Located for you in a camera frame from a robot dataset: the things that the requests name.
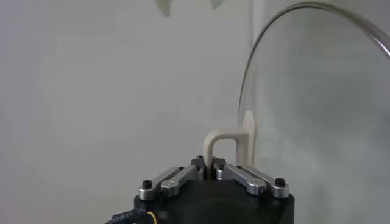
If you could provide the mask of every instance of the beige plastic hook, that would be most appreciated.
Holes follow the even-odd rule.
[[[210,177],[215,142],[220,139],[234,139],[236,142],[236,166],[253,166],[255,146],[255,119],[251,111],[244,115],[243,126],[221,128],[209,132],[204,141],[204,160]]]

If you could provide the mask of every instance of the bolt head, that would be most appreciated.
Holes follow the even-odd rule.
[[[276,178],[275,179],[275,185],[277,187],[285,187],[286,186],[286,181],[283,178]]]
[[[150,189],[153,186],[153,182],[151,180],[144,180],[142,182],[143,189]]]

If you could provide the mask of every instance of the yellow cable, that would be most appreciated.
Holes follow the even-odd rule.
[[[146,214],[150,215],[153,218],[153,224],[157,224],[156,215],[153,212],[147,212]]]

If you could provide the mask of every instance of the curved plastic part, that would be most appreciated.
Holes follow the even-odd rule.
[[[211,164],[215,143],[220,139],[234,139],[236,142],[236,165],[252,166],[255,145],[255,120],[252,112],[247,111],[242,127],[221,128],[209,132],[204,141],[204,160],[208,176],[211,176]]]
[[[376,25],[372,24],[370,21],[366,20],[362,16],[360,16],[354,12],[351,12],[349,10],[346,10],[346,9],[343,9],[343,8],[340,8],[340,7],[331,5],[331,4],[322,3],[322,2],[301,2],[301,3],[291,5],[285,9],[283,9],[282,11],[279,11],[274,17],[272,17],[268,21],[268,23],[264,26],[263,30],[261,30],[258,38],[256,39],[256,42],[252,48],[252,52],[250,53],[250,56],[249,56],[249,59],[247,61],[247,65],[245,68],[244,78],[243,78],[243,82],[241,85],[241,93],[240,93],[240,97],[239,97],[240,107],[239,107],[238,111],[240,111],[240,108],[241,108],[241,101],[243,98],[243,89],[244,89],[245,78],[246,78],[246,75],[248,72],[248,68],[249,68],[250,62],[252,61],[252,57],[254,56],[257,45],[259,44],[264,33],[268,30],[268,28],[276,20],[278,20],[284,14],[286,14],[290,11],[296,10],[296,9],[304,9],[304,8],[325,10],[325,11],[337,14],[337,15],[349,20],[354,25],[359,27],[359,29],[363,33],[365,33],[368,36],[368,38],[370,38],[375,43],[375,45],[377,45],[383,51],[385,56],[388,59],[390,59],[390,37],[385,32],[383,32],[381,29],[379,29]]]

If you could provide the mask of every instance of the black screw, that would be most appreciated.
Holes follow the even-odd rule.
[[[219,170],[224,170],[224,167],[225,167],[224,164],[218,164],[218,169],[219,169]]]
[[[286,181],[283,178],[276,178],[275,179],[275,185],[277,187],[285,187],[286,186]]]
[[[150,188],[152,188],[152,185],[153,185],[153,183],[152,183],[151,180],[144,180],[142,182],[142,188],[143,189],[150,189]]]

